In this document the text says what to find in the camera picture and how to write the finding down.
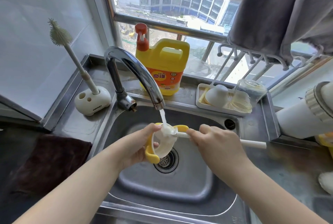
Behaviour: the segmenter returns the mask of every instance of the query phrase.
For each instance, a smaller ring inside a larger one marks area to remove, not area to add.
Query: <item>sink drain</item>
[[[173,148],[169,154],[160,159],[158,164],[154,164],[156,170],[162,173],[173,172],[178,165],[179,157],[177,151]]]

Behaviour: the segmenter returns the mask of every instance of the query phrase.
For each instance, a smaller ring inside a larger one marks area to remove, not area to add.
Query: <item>gray towel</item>
[[[280,56],[303,41],[333,55],[333,0],[242,0],[228,34],[232,45]]]

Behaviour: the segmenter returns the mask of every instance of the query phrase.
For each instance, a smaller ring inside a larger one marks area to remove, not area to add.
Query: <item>chrome faucet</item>
[[[140,80],[148,92],[156,110],[161,110],[164,108],[164,99],[158,85],[146,67],[144,67],[144,65],[139,60],[137,60],[135,56],[117,46],[111,46],[104,53],[104,58],[106,67],[109,71],[114,88],[116,90],[118,104],[121,108],[127,111],[135,111],[136,101],[125,91],[119,78],[115,59],[118,59],[120,62],[126,65],[128,69],[130,69],[130,71],[133,72],[134,75]]]

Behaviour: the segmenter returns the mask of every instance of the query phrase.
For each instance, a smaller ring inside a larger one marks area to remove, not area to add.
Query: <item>red pump cap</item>
[[[141,36],[144,34],[147,34],[147,25],[144,23],[138,23],[135,25],[135,32],[138,34],[138,37],[136,39],[136,49],[139,51],[147,51],[149,49],[149,43],[146,38],[144,38],[143,41],[141,41]]]

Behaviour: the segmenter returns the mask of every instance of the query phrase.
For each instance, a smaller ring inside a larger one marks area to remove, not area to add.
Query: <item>person's left hand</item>
[[[161,125],[151,123],[145,128],[126,135],[112,144],[114,148],[117,149],[117,156],[120,161],[120,170],[123,170],[135,163],[146,161],[146,156],[144,155],[144,145],[146,144],[148,137],[160,129]]]

